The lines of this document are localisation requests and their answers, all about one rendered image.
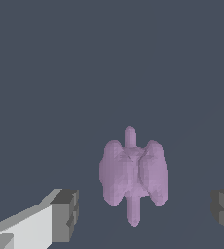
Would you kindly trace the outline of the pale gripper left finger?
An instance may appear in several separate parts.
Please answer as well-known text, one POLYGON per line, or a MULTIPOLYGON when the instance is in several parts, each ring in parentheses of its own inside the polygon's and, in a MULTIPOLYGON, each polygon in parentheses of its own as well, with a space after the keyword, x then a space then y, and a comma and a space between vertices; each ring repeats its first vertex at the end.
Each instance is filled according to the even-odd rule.
POLYGON ((0 222, 0 249, 48 249, 69 242, 79 216, 79 191, 53 189, 38 205, 0 222))

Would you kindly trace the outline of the lilac lobed object with stem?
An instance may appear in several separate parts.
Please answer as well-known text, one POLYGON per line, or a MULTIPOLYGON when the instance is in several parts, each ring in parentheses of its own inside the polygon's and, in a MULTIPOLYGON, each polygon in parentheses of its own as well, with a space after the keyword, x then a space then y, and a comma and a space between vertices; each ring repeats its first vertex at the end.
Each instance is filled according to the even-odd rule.
POLYGON ((140 221, 140 201, 149 196, 156 206, 168 200, 168 170, 164 149, 150 140, 144 147, 136 145, 136 131, 125 130, 125 146, 109 141, 99 164, 103 198, 111 206, 127 202, 127 220, 136 227, 140 221))

